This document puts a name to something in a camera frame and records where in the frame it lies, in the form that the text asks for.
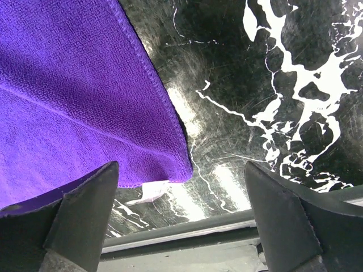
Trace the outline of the purple towel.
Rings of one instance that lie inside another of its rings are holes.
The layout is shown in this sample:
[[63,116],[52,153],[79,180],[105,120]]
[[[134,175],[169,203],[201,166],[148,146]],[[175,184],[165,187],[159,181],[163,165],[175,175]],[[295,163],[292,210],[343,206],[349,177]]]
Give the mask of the purple towel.
[[110,161],[119,187],[186,182],[175,108],[118,1],[1,2],[1,206]]

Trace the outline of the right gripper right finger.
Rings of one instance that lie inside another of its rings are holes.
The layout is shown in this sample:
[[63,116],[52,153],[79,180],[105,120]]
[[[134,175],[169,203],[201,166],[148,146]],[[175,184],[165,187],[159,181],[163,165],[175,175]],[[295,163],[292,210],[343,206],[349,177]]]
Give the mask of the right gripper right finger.
[[247,162],[244,176],[269,271],[362,271],[362,207]]

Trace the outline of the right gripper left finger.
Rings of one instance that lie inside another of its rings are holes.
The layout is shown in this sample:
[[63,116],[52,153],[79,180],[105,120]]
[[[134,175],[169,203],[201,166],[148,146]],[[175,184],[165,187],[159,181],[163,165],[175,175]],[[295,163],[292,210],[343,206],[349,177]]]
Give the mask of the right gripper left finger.
[[1,271],[96,271],[119,180],[111,161],[1,209]]

